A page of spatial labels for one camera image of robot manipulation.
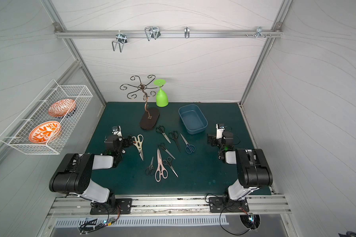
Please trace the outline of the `pink handled scissors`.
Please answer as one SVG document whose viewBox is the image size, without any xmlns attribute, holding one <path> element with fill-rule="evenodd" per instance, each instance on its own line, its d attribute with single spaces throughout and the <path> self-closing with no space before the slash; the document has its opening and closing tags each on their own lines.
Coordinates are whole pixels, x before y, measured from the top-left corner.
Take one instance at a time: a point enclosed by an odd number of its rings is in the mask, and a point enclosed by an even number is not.
<svg viewBox="0 0 356 237">
<path fill-rule="evenodd" d="M 155 172 L 155 180 L 156 182 L 160 182 L 162 179 L 168 178 L 168 171 L 165 169 L 161 157 L 160 150 L 157 149 L 157 169 Z"/>
</svg>

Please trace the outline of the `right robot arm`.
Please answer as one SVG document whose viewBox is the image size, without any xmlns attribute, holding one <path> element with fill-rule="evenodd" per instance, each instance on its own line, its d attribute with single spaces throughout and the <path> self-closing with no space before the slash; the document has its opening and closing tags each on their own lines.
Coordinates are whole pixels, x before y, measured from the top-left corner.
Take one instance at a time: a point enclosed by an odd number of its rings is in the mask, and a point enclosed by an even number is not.
<svg viewBox="0 0 356 237">
<path fill-rule="evenodd" d="M 234 134 L 230 131 L 208 134 L 207 143 L 219 148 L 219 160 L 236 166 L 237 180 L 224 192 L 224 202 L 243 201 L 254 191 L 272 185 L 273 175 L 263 150 L 236 149 Z"/>
</svg>

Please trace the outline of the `blue handled scissors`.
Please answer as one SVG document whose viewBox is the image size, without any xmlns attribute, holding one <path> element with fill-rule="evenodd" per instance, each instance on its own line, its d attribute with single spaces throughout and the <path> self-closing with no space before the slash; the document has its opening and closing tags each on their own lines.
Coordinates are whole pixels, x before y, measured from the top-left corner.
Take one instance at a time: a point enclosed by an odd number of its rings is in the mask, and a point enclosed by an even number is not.
<svg viewBox="0 0 356 237">
<path fill-rule="evenodd" d="M 192 145 L 192 144 L 189 144 L 182 134 L 180 134 L 180 135 L 181 135 L 181 138 L 183 139 L 183 141 L 184 141 L 184 143 L 186 145 L 185 151 L 188 154 L 194 153 L 196 151 L 196 147 L 194 145 Z"/>
</svg>

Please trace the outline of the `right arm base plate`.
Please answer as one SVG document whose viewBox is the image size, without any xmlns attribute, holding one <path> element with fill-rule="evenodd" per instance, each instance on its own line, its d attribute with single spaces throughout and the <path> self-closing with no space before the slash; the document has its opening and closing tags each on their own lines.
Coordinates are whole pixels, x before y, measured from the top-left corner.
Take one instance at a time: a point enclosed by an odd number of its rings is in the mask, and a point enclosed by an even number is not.
<svg viewBox="0 0 356 237">
<path fill-rule="evenodd" d="M 244 200 L 224 200 L 222 197 L 208 197 L 206 202 L 209 204 L 211 213 L 247 213 L 249 212 L 248 202 Z"/>
</svg>

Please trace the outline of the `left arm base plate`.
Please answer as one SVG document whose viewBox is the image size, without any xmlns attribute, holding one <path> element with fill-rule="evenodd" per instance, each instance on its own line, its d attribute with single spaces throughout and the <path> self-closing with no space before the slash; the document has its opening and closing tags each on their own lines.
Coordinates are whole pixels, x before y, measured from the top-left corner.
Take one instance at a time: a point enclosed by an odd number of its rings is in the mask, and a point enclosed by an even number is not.
<svg viewBox="0 0 356 237">
<path fill-rule="evenodd" d="M 109 199 L 105 203 L 91 202 L 90 215 L 130 214 L 131 198 Z"/>
</svg>

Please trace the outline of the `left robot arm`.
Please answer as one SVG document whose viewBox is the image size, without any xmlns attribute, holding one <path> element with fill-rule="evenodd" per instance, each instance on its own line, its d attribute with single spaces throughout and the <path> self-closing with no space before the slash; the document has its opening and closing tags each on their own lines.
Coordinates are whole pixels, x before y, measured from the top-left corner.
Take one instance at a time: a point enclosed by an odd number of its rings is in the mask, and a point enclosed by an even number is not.
<svg viewBox="0 0 356 237">
<path fill-rule="evenodd" d="M 106 138 L 106 150 L 102 155 L 91 153 L 68 153 L 62 159 L 49 182 L 49 190 L 67 196 L 89 200 L 93 205 L 91 214 L 101 211 L 121 212 L 121 203 L 114 193 L 92 180 L 94 170 L 116 168 L 123 160 L 125 149 L 135 144 L 129 135 L 124 138 L 111 135 Z"/>
</svg>

